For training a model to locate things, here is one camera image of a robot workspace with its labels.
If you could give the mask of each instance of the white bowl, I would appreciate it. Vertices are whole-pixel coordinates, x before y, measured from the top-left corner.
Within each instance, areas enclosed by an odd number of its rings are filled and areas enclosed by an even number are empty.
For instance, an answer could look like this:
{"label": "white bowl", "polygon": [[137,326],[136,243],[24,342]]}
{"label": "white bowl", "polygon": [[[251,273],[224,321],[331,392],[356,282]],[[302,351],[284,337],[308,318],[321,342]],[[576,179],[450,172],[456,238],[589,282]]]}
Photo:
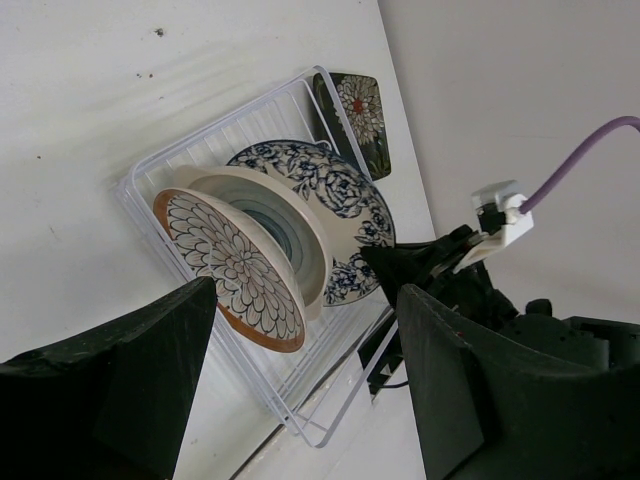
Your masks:
{"label": "white bowl", "polygon": [[294,352],[305,338],[304,302],[273,238],[231,205],[193,190],[161,191],[153,212],[197,276],[212,276],[220,310],[250,340]]}
{"label": "white bowl", "polygon": [[316,214],[333,256],[325,305],[355,302],[378,287],[360,249],[395,246],[395,229],[384,198],[361,172],[335,152],[299,140],[251,145],[227,165],[269,175],[295,192]]}
{"label": "white bowl", "polygon": [[320,220],[304,200],[268,175],[241,167],[183,166],[174,180],[227,202],[264,227],[291,263],[306,320],[320,316],[333,256]]}

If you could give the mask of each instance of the blue and white floral plate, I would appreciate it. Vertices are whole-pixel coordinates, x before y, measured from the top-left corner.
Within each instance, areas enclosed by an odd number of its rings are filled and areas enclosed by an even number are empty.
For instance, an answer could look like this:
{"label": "blue and white floral plate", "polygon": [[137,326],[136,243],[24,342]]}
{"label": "blue and white floral plate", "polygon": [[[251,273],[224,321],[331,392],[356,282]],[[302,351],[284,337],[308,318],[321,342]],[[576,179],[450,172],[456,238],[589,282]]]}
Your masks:
{"label": "blue and white floral plate", "polygon": [[360,172],[336,153],[298,140],[252,145],[227,165],[266,173],[296,192],[316,214],[333,254],[325,305],[354,302],[378,287],[360,247],[393,247],[395,229],[382,195]]}
{"label": "blue and white floral plate", "polygon": [[277,352],[302,347],[302,294],[264,228],[222,200],[181,188],[162,190],[153,213],[194,273],[216,281],[218,307],[237,332]]}

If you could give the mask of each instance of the flower pattern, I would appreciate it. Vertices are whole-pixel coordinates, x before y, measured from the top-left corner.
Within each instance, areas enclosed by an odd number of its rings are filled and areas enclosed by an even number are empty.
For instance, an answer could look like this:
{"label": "flower pattern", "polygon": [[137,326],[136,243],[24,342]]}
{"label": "flower pattern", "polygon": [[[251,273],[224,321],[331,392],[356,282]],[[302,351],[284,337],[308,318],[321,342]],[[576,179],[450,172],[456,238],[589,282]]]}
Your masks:
{"label": "flower pattern", "polygon": [[[306,201],[315,195],[337,217],[361,219],[353,236],[356,248],[395,244],[391,214],[378,190],[330,150],[295,140],[273,140],[248,147],[228,165],[260,171],[264,168],[265,173],[272,175],[273,171],[267,169],[270,166],[288,179],[291,189]],[[325,304],[349,303],[377,286],[378,280],[359,251],[347,259],[334,258]]]}
{"label": "flower pattern", "polygon": [[239,230],[197,197],[167,205],[169,234],[197,276],[211,276],[221,304],[262,335],[292,340],[304,333],[301,313],[271,263]]}
{"label": "flower pattern", "polygon": [[358,144],[375,141],[384,129],[380,89],[376,80],[360,75],[345,75],[336,85],[336,90]]}

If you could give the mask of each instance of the stack of dishes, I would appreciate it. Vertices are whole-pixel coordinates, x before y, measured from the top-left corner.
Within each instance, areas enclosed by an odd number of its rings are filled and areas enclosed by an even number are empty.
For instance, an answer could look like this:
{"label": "stack of dishes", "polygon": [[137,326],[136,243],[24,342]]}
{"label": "stack of dishes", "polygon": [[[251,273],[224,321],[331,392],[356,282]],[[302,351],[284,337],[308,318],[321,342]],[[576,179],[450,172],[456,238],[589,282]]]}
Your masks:
{"label": "stack of dishes", "polygon": [[225,167],[181,167],[153,211],[196,275],[216,280],[220,310],[265,348],[302,347],[305,322],[378,281],[360,247],[394,246],[382,196],[332,151],[272,140]]}

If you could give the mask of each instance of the floral coaster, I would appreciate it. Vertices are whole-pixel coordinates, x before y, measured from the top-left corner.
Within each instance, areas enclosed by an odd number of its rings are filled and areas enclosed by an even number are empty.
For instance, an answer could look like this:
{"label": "floral coaster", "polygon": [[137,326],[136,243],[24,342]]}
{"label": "floral coaster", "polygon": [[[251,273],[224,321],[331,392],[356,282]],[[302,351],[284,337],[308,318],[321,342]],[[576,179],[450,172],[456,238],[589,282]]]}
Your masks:
{"label": "floral coaster", "polygon": [[[379,180],[391,173],[391,159],[387,147],[387,133],[382,114],[382,102],[378,82],[373,77],[331,73],[331,79],[349,119],[358,146],[373,180]],[[361,171],[349,139],[344,131],[341,118],[329,95],[322,75],[313,77],[313,92],[327,122],[340,155],[351,166]],[[317,134],[329,140],[322,125]]]}

